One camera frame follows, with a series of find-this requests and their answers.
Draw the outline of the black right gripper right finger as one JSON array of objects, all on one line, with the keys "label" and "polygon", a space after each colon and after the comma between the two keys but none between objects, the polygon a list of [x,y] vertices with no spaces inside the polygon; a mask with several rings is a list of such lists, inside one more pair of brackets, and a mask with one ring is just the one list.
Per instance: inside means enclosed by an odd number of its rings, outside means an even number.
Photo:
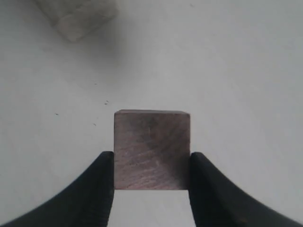
[{"label": "black right gripper right finger", "polygon": [[301,227],[254,199],[200,152],[190,156],[189,200],[197,227]]}]

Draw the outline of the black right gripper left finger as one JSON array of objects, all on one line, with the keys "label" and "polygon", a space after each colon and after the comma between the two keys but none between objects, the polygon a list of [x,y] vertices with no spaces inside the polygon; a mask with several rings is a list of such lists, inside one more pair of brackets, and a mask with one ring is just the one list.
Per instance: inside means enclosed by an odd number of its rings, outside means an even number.
[{"label": "black right gripper left finger", "polygon": [[70,185],[6,227],[106,227],[114,198],[114,153],[102,152]]}]

